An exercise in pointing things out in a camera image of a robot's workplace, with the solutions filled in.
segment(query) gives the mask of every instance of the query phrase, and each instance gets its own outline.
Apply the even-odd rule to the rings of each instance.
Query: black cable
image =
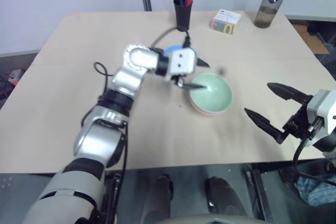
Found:
[[[98,69],[97,66],[100,66],[100,67],[103,69],[103,72],[100,71],[100,70]],[[105,67],[102,63],[100,63],[100,62],[98,62],[98,61],[96,61],[96,62],[93,64],[93,68],[95,69],[95,71],[97,71],[98,73],[100,73],[100,74],[102,74],[103,76],[105,76],[104,89],[103,89],[103,93],[102,93],[102,94],[104,94],[104,92],[105,92],[106,89],[107,89],[108,77],[110,77],[110,76],[114,76],[114,75],[113,75],[113,74],[109,74],[108,71],[107,71],[107,69],[106,69],[106,67]],[[83,118],[82,118],[82,120],[81,120],[81,122],[80,122],[80,126],[83,127],[85,118],[88,116],[88,114],[90,114],[90,112],[92,111],[92,109],[93,109],[93,108],[91,108],[91,109],[90,109],[90,110],[83,116]]]
[[[126,165],[127,165],[127,155],[128,155],[128,124],[126,124],[126,126],[125,126],[125,135],[126,135],[126,138],[124,140],[125,141],[124,162],[122,164],[122,170],[121,170],[121,175],[120,175],[120,182],[119,182],[118,191],[117,191],[117,194],[115,196],[114,205],[112,207],[112,221],[111,221],[111,224],[114,224],[114,220],[116,218],[115,216],[117,214],[120,192],[121,192],[122,184],[123,184],[124,178],[125,178]]]
[[[179,28],[179,30],[182,30],[183,32],[185,32],[186,35],[187,35],[187,37],[189,37],[188,30],[187,30],[185,27],[183,27],[183,26],[172,27],[172,28],[168,29],[167,31],[165,31],[165,32],[164,32],[163,34],[161,34],[160,36],[158,36],[158,38],[152,43],[151,48],[154,48],[155,45],[156,45],[156,44],[157,44],[163,37],[165,37],[168,33],[172,32],[172,31],[174,31],[174,30],[177,30],[177,28]]]
[[[101,72],[98,68],[97,68],[97,66],[100,66],[103,70],[104,70],[104,72]],[[103,76],[105,76],[105,84],[104,84],[104,90],[103,90],[103,93],[106,91],[106,88],[107,88],[107,83],[108,83],[108,77],[109,76],[113,76],[113,74],[109,74],[108,73],[108,71],[107,71],[107,69],[106,69],[106,67],[102,64],[102,63],[100,63],[100,62],[95,62],[94,64],[93,64],[93,67],[94,67],[94,69],[95,69],[95,71],[97,71],[98,73],[100,73],[100,74],[102,74]]]
[[[5,97],[7,97],[8,98],[8,94],[7,94],[7,91],[6,91],[6,89],[7,89],[7,85],[8,84],[11,84],[8,80],[5,80],[5,78],[3,78],[2,76],[0,76],[0,82],[3,82],[3,83],[5,83],[5,85],[4,85],[4,87],[3,87],[3,91],[4,91],[4,95],[5,95]]]
[[[298,148],[296,149],[295,151],[295,154],[294,154],[294,157],[293,157],[293,166],[294,166],[294,169],[295,171],[298,173],[298,175],[302,176],[302,177],[305,177],[305,178],[310,178],[310,179],[314,179],[314,180],[317,180],[319,182],[322,182],[322,183],[327,183],[329,185],[332,185],[332,186],[336,186],[336,183],[332,182],[332,181],[329,181],[329,180],[326,180],[326,179],[323,179],[323,178],[319,178],[319,177],[315,177],[315,176],[312,176],[312,175],[309,175],[309,174],[305,174],[305,173],[302,173],[299,171],[298,169],[298,159],[299,159],[299,156],[303,150],[303,148],[305,147],[307,141],[309,140],[309,138],[305,138],[301,141],[301,143],[299,144]]]

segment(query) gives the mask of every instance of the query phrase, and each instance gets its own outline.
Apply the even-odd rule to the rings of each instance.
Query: black pen cup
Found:
[[[191,13],[192,5],[193,3],[191,3],[190,6],[180,5],[180,0],[174,0],[175,14],[176,14],[176,26],[179,31],[183,31],[183,29],[179,27],[184,27],[187,30],[189,30],[190,13]]]

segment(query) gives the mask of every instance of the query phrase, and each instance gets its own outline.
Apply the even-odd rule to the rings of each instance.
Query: floor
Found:
[[[336,80],[336,47],[332,48],[329,44],[324,45],[328,48],[330,54],[315,56]]]
[[[244,164],[231,164],[130,171],[125,178],[124,185],[127,189],[121,194],[118,220],[121,224],[137,223],[150,185],[162,174],[168,174],[174,182],[171,217],[208,214],[204,181],[213,176],[225,179],[234,188],[245,207],[247,215],[253,217],[244,177],[246,168]]]
[[[138,223],[150,185],[162,174],[168,174],[174,182],[171,217],[209,213],[203,183],[212,176],[227,180],[247,215],[253,217],[244,176],[246,169],[249,169],[246,164],[231,164],[127,171],[119,202],[118,224]],[[278,171],[263,173],[261,177],[274,223],[336,223],[336,203],[310,207],[284,186]],[[0,174],[0,224],[20,224],[49,181],[48,177],[36,175]]]
[[[36,54],[27,55],[17,55],[0,57],[0,79],[7,80],[10,72],[14,69],[22,69],[26,71],[35,59]],[[7,85],[5,88],[5,83],[0,81],[0,109],[6,102],[7,94],[12,90],[12,85]]]

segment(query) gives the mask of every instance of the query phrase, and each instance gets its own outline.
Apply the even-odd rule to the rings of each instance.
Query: table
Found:
[[[224,70],[234,91],[233,104],[220,116],[201,115],[185,91],[147,75],[132,110],[128,169],[291,160],[298,139],[277,144],[244,108],[281,128],[300,105],[274,95],[267,82],[307,94],[336,88],[284,15],[277,14],[270,28],[259,29],[251,22],[254,14],[242,13],[234,35],[211,30],[214,15],[192,12],[192,47],[212,66],[195,74]],[[126,45],[150,45],[172,26],[170,12],[76,13],[64,18],[0,111],[0,173],[53,173],[69,163],[81,118],[103,88],[103,76],[94,71],[93,62],[114,72]],[[176,31],[158,46],[179,44],[183,38]],[[301,159],[319,157],[315,148],[301,154]]]

